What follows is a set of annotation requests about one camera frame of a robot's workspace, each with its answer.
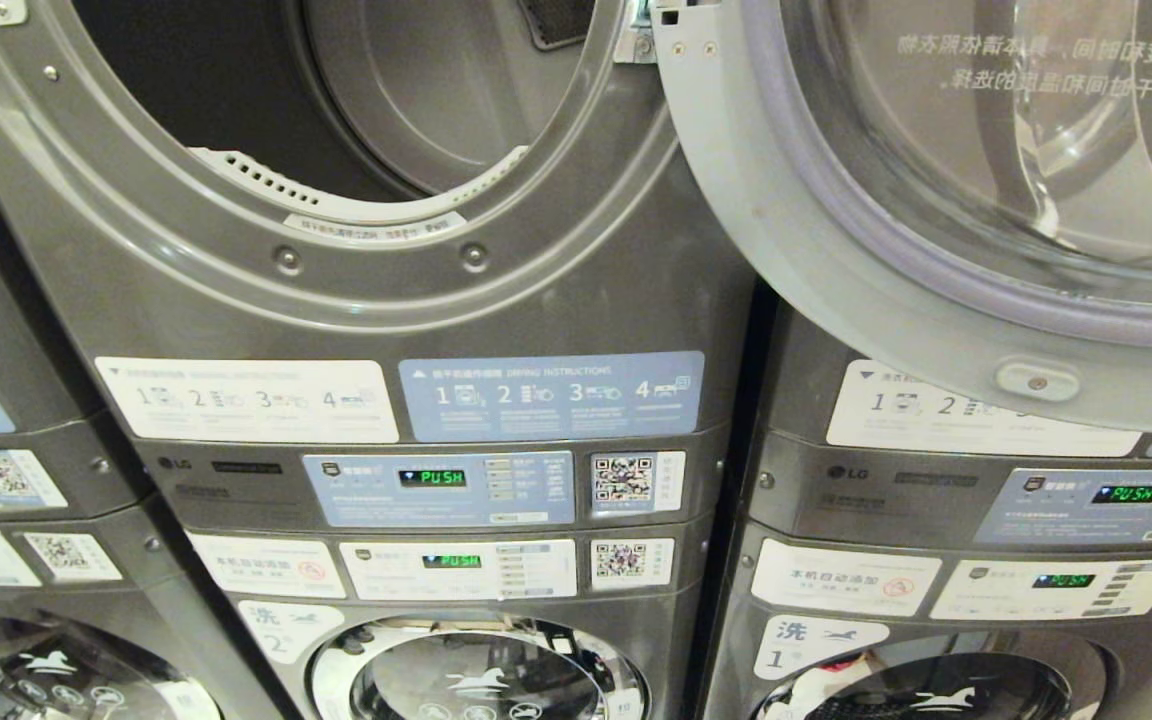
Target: digital display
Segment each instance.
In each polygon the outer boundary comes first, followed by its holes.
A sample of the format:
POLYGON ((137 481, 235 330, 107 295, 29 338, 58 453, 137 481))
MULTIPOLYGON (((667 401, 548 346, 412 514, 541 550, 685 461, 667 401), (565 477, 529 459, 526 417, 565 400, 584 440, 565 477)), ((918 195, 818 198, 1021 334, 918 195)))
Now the digital display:
POLYGON ((1038 575, 1034 588, 1091 588, 1096 575, 1038 575))
POLYGON ((397 470, 404 488, 463 488, 465 470, 397 470))
POLYGON ((425 568, 442 570, 444 568, 482 568, 482 555, 425 555, 420 558, 425 568))
POLYGON ((1092 505, 1132 505, 1152 502, 1152 486, 1101 486, 1092 505))

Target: dryer door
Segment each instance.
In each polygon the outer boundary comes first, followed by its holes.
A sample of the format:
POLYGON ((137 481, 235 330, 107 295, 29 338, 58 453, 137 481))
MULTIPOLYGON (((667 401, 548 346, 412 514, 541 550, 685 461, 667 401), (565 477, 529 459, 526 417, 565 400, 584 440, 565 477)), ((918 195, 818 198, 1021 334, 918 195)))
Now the dryer door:
POLYGON ((1054 632, 963 632, 870 647, 803 670, 756 720, 1091 720, 1101 653, 1054 632))
POLYGON ((196 680, 74 621, 0 616, 0 720, 220 720, 196 680))
POLYGON ((705 196, 805 316, 969 396, 1152 429, 1152 1, 652 20, 705 196))
POLYGON ((643 676, 608 643, 540 620, 396 617, 314 660, 328 720, 643 720, 643 676))

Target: open dryer door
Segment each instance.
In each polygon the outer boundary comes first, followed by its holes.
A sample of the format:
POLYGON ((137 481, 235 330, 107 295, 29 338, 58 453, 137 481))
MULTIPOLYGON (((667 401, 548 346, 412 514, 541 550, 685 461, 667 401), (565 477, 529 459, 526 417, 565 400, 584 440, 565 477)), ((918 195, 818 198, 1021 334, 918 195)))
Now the open dryer door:
POLYGON ((813 323, 965 395, 1152 429, 1152 3, 650 10, 705 196, 813 323))

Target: stacked washer dryer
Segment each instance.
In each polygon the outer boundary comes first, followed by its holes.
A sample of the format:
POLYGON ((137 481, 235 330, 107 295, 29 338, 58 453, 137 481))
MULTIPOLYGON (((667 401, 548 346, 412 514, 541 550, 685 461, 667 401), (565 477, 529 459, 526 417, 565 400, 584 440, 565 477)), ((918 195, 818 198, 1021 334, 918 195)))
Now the stacked washer dryer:
POLYGON ((3 8, 6 215, 301 712, 684 717, 753 273, 627 8, 3 8))
POLYGON ((280 717, 48 313, 0 218, 0 720, 280 717))
POLYGON ((774 346, 705 719, 1152 717, 1152 435, 774 346))

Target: screw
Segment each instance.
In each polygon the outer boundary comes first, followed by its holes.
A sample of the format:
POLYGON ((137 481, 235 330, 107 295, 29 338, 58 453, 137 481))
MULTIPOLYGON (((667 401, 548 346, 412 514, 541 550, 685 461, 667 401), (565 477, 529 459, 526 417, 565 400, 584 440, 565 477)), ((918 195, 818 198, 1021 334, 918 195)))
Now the screw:
POLYGON ((296 275, 301 272, 301 253, 290 247, 280 245, 274 250, 274 263, 285 274, 296 275))

